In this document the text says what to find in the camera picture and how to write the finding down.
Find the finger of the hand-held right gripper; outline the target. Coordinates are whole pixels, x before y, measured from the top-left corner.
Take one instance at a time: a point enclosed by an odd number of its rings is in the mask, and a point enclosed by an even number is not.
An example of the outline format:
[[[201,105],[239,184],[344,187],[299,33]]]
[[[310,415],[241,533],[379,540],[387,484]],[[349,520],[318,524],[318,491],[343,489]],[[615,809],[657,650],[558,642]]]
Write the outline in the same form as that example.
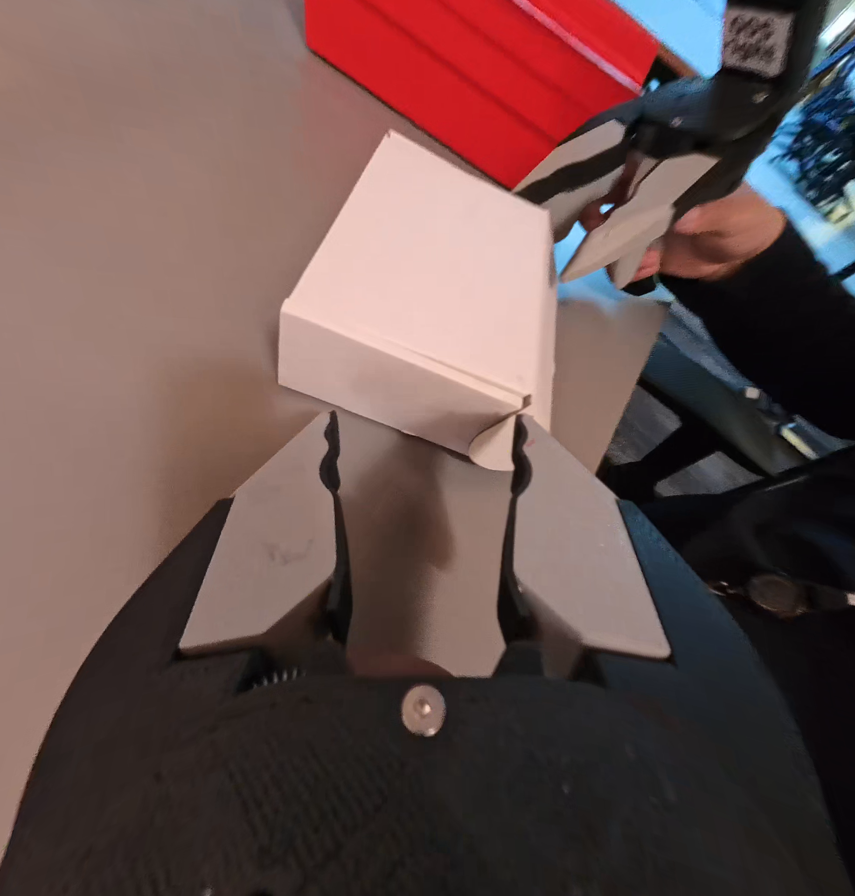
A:
[[[576,218],[620,179],[629,147],[627,127],[609,120],[557,146],[513,190],[551,218]]]
[[[718,163],[719,158],[702,153],[641,163],[638,180],[627,197],[583,238],[563,267],[560,281],[571,282],[610,268],[613,285],[628,286],[648,248],[669,229],[677,201]]]

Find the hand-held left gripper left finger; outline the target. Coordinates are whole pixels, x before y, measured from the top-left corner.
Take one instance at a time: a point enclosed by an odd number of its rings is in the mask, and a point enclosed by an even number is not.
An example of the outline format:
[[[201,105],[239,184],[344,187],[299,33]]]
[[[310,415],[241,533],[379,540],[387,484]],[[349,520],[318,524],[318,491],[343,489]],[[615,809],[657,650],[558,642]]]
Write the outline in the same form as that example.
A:
[[[179,650],[300,655],[347,643],[352,571],[341,504],[340,421],[313,419],[239,487]]]

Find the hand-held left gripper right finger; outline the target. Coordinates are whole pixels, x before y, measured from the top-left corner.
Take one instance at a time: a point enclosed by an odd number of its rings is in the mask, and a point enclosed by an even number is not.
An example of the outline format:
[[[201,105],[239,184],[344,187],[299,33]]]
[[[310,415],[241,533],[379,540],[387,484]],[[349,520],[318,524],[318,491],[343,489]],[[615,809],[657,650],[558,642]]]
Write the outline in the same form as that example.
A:
[[[532,417],[514,422],[497,615],[507,645],[571,678],[590,654],[672,655],[614,495]]]

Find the white cardboard mailer box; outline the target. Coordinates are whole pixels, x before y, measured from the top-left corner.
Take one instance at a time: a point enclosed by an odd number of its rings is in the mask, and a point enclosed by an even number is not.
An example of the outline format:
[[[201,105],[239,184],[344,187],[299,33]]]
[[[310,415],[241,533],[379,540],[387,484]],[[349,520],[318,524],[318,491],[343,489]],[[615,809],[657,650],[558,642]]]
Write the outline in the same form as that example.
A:
[[[277,380],[476,465],[551,426],[549,215],[390,131],[284,300]]]

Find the person's right hand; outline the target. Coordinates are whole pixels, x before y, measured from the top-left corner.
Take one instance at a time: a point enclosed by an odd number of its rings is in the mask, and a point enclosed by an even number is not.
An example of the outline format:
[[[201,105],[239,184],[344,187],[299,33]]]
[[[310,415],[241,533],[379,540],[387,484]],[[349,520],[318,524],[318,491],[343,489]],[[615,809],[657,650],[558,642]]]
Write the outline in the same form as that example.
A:
[[[656,276],[714,281],[737,273],[785,231],[785,212],[745,180],[675,219],[633,265],[633,285]]]

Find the red plastic bin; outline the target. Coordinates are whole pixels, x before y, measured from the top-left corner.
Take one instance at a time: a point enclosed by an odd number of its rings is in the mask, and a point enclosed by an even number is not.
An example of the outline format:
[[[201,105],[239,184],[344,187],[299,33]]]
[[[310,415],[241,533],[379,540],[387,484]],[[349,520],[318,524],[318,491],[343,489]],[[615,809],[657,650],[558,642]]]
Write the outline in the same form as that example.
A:
[[[660,44],[606,1],[306,1],[310,51],[514,188],[640,95]]]

